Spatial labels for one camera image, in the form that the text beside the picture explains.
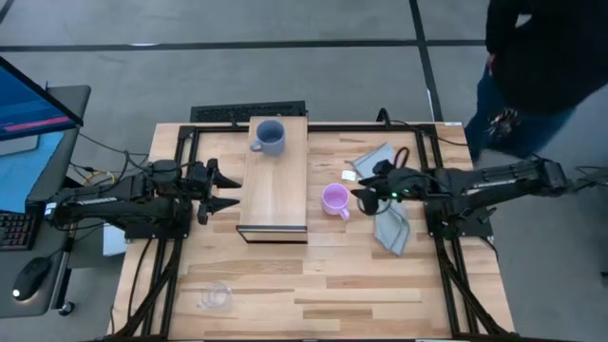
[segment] monitor screen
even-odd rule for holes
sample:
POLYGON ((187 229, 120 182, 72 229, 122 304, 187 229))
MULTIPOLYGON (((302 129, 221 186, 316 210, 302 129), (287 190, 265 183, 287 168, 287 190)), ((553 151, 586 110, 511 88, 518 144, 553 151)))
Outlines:
POLYGON ((8 65, 0 64, 0 141, 74 127, 74 114, 8 65))

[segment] computer mouse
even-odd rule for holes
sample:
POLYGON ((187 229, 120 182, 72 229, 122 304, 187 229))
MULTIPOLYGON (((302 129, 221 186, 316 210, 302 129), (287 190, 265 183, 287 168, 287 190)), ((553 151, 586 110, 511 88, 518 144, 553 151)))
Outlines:
POLYGON ((12 287, 12 296, 19 301, 32 297, 45 280, 50 265, 51 261, 48 257, 35 257, 28 262, 17 275, 15 285, 12 287))

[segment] gray mug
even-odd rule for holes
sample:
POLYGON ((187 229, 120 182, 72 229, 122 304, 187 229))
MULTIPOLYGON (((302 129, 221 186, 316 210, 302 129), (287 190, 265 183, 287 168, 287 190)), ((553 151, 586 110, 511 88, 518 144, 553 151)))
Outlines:
POLYGON ((265 120, 257 126, 257 140, 251 144, 254 152, 277 157, 285 149, 285 127, 277 120, 265 120))

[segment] jeans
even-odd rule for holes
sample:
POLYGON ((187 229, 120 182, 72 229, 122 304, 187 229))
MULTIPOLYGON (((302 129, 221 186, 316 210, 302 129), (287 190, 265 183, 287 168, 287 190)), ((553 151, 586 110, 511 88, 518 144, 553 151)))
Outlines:
POLYGON ((496 134, 492 121, 506 108, 503 95, 494 84, 488 67, 477 84, 477 113, 465 128, 468 150, 477 162, 485 149, 527 159, 545 147, 568 121, 575 108, 552 115, 517 111, 517 124, 508 134, 496 134))

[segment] clear plastic cup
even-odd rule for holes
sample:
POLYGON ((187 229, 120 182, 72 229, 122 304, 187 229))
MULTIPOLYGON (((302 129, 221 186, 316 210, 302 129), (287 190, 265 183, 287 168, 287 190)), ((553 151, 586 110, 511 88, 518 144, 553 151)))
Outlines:
POLYGON ((224 283, 214 281, 202 289, 199 308, 222 308, 230 305, 232 290, 224 283))

